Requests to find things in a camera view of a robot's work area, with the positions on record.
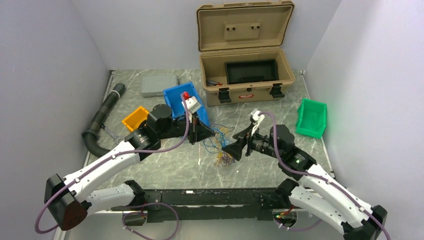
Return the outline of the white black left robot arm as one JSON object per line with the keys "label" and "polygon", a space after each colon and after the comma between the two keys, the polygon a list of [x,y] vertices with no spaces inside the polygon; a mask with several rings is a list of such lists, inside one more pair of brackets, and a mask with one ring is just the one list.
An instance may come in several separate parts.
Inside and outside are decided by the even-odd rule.
{"label": "white black left robot arm", "polygon": [[196,113],[173,119],[171,107],[158,104],[136,130],[102,157],[65,177],[51,176],[46,182],[44,203],[63,231],[74,228],[87,216],[99,211],[114,207],[137,210],[146,200],[145,191],[136,181],[97,188],[149,155],[165,152],[161,148],[162,139],[187,139],[193,145],[214,134]]}

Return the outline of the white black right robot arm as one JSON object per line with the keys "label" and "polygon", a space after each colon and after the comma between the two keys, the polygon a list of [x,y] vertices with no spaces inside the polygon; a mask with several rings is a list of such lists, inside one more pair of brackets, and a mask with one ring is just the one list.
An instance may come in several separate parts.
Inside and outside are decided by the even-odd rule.
{"label": "white black right robot arm", "polygon": [[258,152],[273,158],[280,157],[278,167],[289,176],[275,189],[276,203],[305,209],[333,226],[345,240],[376,240],[382,233],[387,214],[380,205],[371,206],[330,177],[316,160],[295,145],[289,129],[278,124],[269,135],[254,131],[251,124],[235,134],[235,142],[222,150],[235,160],[242,151],[249,156]]}

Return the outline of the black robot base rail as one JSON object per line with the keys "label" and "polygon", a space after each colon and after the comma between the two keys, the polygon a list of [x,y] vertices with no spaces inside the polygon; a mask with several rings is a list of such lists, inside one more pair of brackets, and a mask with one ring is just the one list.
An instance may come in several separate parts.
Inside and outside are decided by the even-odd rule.
{"label": "black robot base rail", "polygon": [[112,211],[142,211],[147,223],[175,220],[273,221],[296,223],[299,210],[275,188],[146,189],[143,200]]}

